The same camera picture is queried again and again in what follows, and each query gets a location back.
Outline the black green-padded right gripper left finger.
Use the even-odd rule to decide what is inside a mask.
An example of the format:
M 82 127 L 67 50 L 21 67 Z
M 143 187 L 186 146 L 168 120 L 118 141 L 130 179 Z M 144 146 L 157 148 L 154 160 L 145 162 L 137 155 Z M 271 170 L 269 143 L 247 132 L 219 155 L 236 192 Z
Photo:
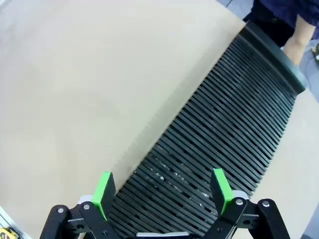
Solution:
M 41 232 L 41 239 L 117 239 L 119 235 L 107 219 L 116 193 L 112 172 L 104 172 L 92 199 L 69 209 L 51 208 Z

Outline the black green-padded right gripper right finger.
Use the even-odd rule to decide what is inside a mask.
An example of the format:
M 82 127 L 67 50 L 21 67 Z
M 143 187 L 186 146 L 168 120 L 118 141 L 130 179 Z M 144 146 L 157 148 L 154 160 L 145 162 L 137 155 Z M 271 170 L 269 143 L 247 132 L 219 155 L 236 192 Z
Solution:
M 224 171 L 213 169 L 210 192 L 218 217 L 205 239 L 230 239 L 237 229 L 247 229 L 254 239 L 289 239 L 276 203 L 262 199 L 252 203 L 243 191 L 231 190 Z

